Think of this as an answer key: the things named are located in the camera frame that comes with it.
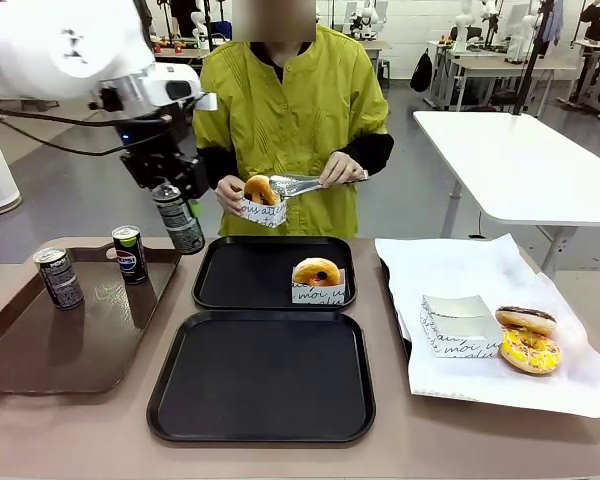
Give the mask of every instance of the metal tongs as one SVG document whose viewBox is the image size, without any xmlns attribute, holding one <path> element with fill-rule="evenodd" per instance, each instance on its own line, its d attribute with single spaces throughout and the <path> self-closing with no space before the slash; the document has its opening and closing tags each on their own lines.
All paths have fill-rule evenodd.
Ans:
<svg viewBox="0 0 600 480">
<path fill-rule="evenodd" d="M 269 186 L 284 200 L 285 198 L 297 197 L 303 193 L 324 188 L 319 179 L 320 177 L 306 177 L 304 175 L 273 175 L 269 177 Z M 346 183 L 359 183 L 367 180 L 369 180 L 369 172 L 364 170 L 361 178 Z"/>
</svg>

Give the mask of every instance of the glazed donut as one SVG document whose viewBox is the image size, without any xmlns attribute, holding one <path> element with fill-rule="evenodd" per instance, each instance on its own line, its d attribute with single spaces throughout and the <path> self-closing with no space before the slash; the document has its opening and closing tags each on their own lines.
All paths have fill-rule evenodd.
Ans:
<svg viewBox="0 0 600 480">
<path fill-rule="evenodd" d="M 556 330 L 555 318 L 530 308 L 500 307 L 496 319 L 505 327 L 523 327 L 541 335 L 551 335 Z"/>
<path fill-rule="evenodd" d="M 296 266 L 293 281 L 312 287 L 333 287 L 340 285 L 340 271 L 331 260 L 307 258 Z"/>
<path fill-rule="evenodd" d="M 247 200 L 261 205 L 276 205 L 280 196 L 269 186 L 269 177 L 254 175 L 244 185 L 244 196 Z"/>
<path fill-rule="evenodd" d="M 562 361 L 556 342 L 526 328 L 505 328 L 500 354 L 514 367 L 538 375 L 553 372 Z"/>
</svg>

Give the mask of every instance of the black soda can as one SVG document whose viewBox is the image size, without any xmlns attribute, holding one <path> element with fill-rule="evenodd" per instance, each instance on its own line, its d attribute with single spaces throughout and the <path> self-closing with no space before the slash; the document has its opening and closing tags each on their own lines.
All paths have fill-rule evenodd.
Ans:
<svg viewBox="0 0 600 480">
<path fill-rule="evenodd" d="M 149 278 L 140 229 L 133 225 L 123 225 L 111 232 L 111 236 L 125 283 L 134 285 Z"/>
<path fill-rule="evenodd" d="M 33 261 L 57 308 L 68 310 L 82 303 L 84 294 L 64 248 L 44 248 L 33 255 Z"/>
<path fill-rule="evenodd" d="M 182 255 L 193 255 L 202 250 L 204 234 L 200 222 L 180 189 L 163 183 L 151 193 L 175 249 Z"/>
</svg>

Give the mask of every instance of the black bag hanging on wall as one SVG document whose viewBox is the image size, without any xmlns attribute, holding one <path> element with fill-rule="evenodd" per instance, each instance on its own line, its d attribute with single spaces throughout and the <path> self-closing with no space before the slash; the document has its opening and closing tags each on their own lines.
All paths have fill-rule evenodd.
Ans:
<svg viewBox="0 0 600 480">
<path fill-rule="evenodd" d="M 411 77 L 411 88 L 416 92 L 424 92 L 431 84 L 432 73 L 433 65 L 431 65 L 431 59 L 425 50 L 420 60 L 418 60 L 418 65 L 416 65 L 416 69 Z"/>
</svg>

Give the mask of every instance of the yellow frosted donut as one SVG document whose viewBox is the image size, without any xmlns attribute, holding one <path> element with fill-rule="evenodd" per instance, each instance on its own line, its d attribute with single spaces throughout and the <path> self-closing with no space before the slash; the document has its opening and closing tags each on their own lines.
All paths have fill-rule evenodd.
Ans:
<svg viewBox="0 0 600 480">
<path fill-rule="evenodd" d="M 526 328 L 505 328 L 500 354 L 514 367 L 535 374 L 553 372 L 562 361 L 556 342 Z"/>
</svg>

